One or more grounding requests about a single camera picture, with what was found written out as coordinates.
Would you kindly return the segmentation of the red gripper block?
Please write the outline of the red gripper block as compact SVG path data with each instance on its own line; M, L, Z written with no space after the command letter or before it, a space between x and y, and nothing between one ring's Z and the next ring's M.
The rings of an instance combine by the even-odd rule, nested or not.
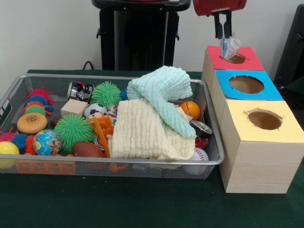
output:
M232 12L245 7L247 0L193 0L193 6L198 16L213 14L215 23L215 38L222 39L223 28L219 19L219 11L225 11L226 22L224 23L225 38L232 36Z

